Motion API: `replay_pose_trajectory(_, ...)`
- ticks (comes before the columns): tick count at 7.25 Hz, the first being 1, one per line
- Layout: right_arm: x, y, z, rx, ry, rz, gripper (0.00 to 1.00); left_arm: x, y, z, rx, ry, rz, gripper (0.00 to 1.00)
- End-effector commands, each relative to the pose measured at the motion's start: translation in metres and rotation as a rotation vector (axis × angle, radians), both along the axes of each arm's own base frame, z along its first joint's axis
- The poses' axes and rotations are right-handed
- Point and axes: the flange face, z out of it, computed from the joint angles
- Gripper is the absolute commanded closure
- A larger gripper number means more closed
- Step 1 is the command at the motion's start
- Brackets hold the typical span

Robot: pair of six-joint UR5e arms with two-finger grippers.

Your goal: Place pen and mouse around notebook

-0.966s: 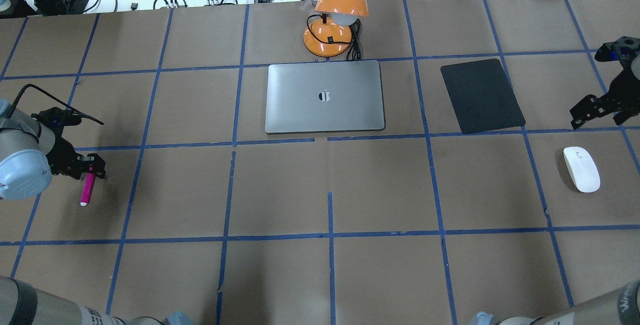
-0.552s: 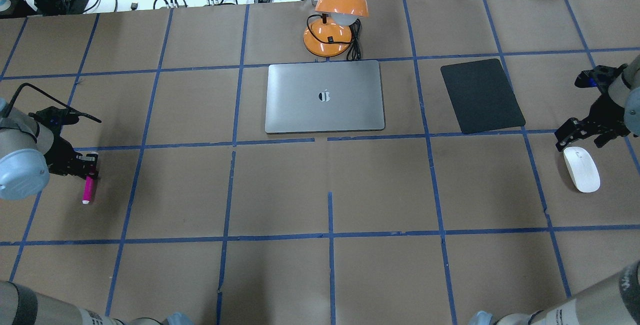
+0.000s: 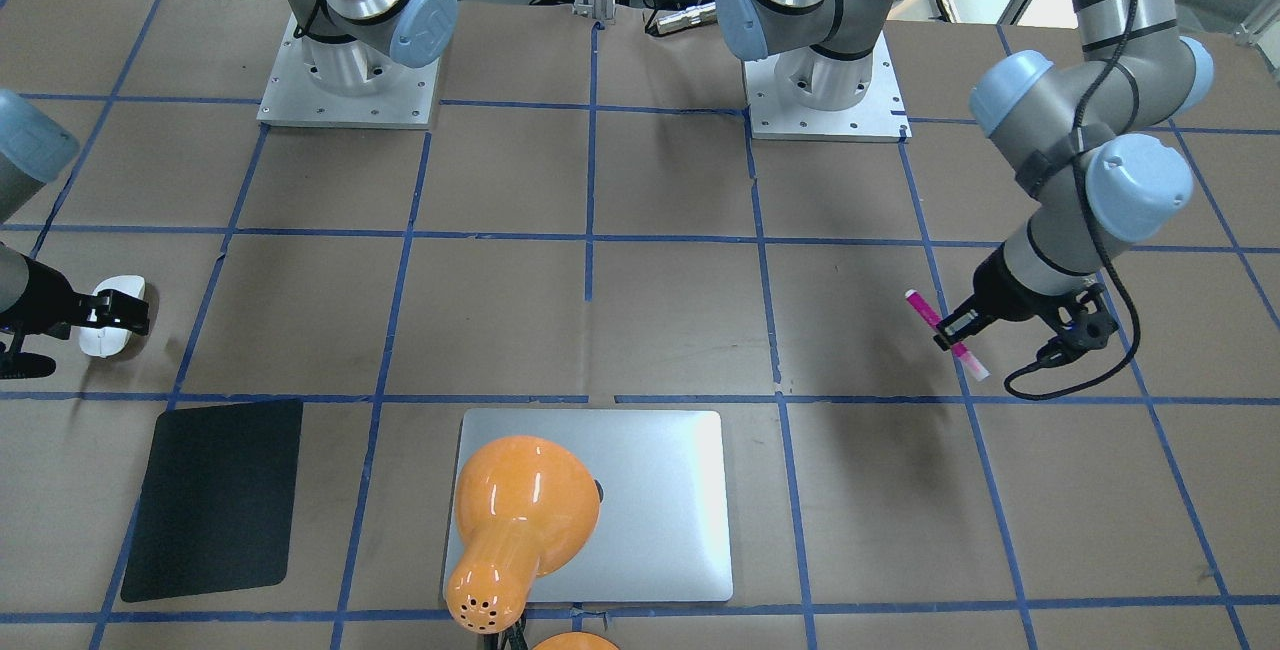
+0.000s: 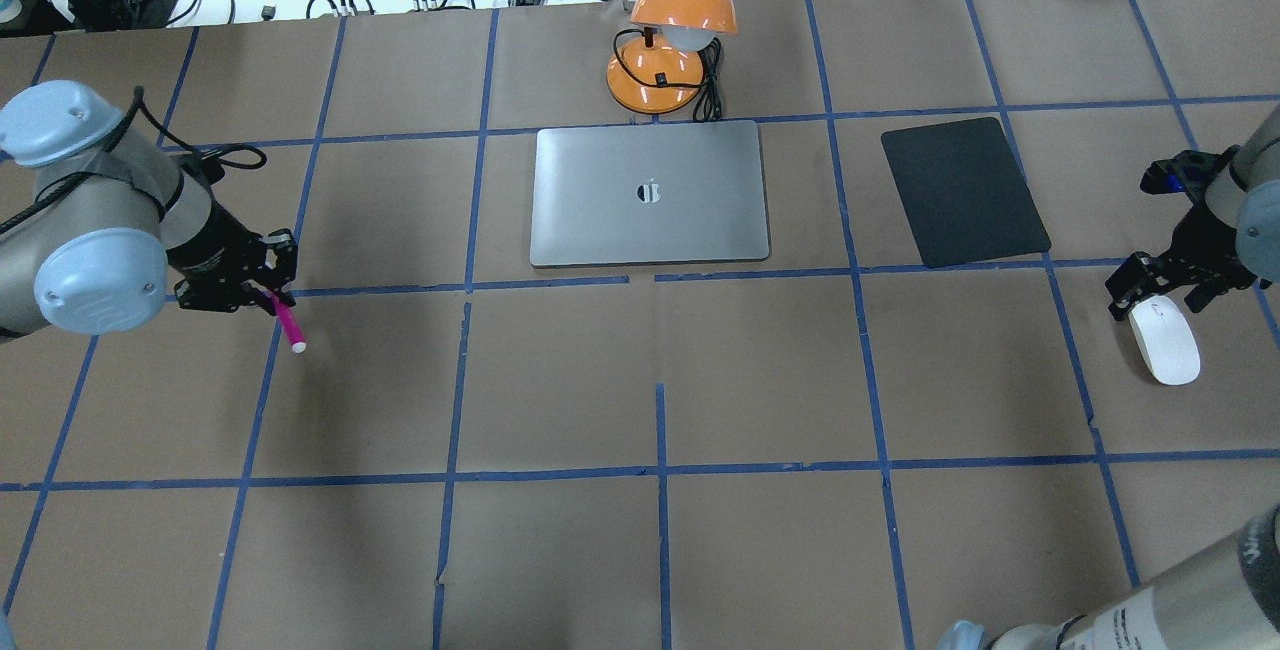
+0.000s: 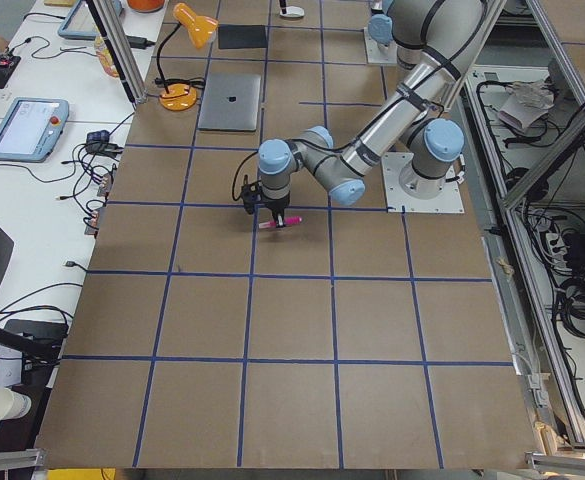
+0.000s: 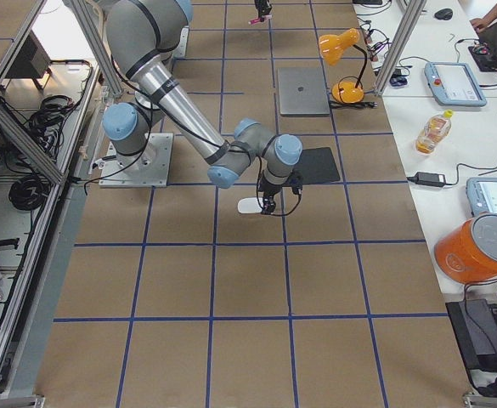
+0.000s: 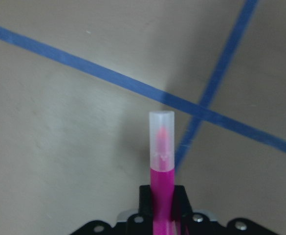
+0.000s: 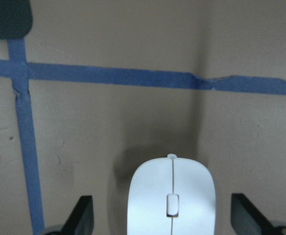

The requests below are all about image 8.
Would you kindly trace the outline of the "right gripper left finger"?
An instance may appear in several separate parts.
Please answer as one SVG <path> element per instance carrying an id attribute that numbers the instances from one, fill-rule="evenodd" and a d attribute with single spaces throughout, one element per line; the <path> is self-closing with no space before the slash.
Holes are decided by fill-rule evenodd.
<path id="1" fill-rule="evenodd" d="M 81 196 L 62 227 L 63 235 L 91 235 L 94 229 L 93 200 L 91 195 Z"/>

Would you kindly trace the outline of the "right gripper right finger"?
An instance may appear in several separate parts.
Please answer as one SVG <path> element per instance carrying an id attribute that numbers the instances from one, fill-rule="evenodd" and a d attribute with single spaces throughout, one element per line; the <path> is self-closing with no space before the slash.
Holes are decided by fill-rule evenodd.
<path id="1" fill-rule="evenodd" d="M 243 193 L 231 195 L 231 225 L 237 235 L 273 235 L 275 230 Z"/>

